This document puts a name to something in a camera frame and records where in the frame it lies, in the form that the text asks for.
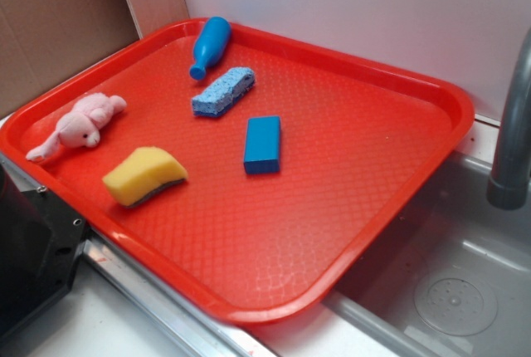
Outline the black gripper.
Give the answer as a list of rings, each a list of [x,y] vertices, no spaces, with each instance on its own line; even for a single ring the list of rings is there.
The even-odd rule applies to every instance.
[[[67,295],[87,222],[51,190],[22,191],[1,170],[1,339]]]

